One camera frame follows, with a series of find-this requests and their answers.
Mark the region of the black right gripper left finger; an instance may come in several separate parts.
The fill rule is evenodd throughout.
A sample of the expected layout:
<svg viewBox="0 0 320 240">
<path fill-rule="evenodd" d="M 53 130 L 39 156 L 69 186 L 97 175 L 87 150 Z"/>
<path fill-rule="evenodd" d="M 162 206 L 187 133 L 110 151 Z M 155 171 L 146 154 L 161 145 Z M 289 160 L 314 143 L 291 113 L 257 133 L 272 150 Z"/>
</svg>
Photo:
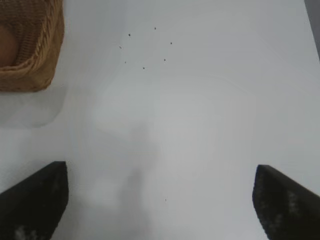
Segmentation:
<svg viewBox="0 0 320 240">
<path fill-rule="evenodd" d="M 0 194 L 0 238 L 50 240 L 68 201 L 67 164 L 54 161 Z"/>
</svg>

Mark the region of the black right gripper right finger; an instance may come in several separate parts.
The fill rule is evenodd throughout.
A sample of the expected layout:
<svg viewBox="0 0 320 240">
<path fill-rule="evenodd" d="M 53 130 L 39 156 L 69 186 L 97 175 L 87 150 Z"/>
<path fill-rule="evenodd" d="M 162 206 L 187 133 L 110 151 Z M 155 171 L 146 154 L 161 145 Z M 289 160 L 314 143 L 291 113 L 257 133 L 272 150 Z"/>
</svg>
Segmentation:
<svg viewBox="0 0 320 240">
<path fill-rule="evenodd" d="M 320 238 L 320 197 L 272 166 L 257 166 L 252 203 L 269 240 Z"/>
</svg>

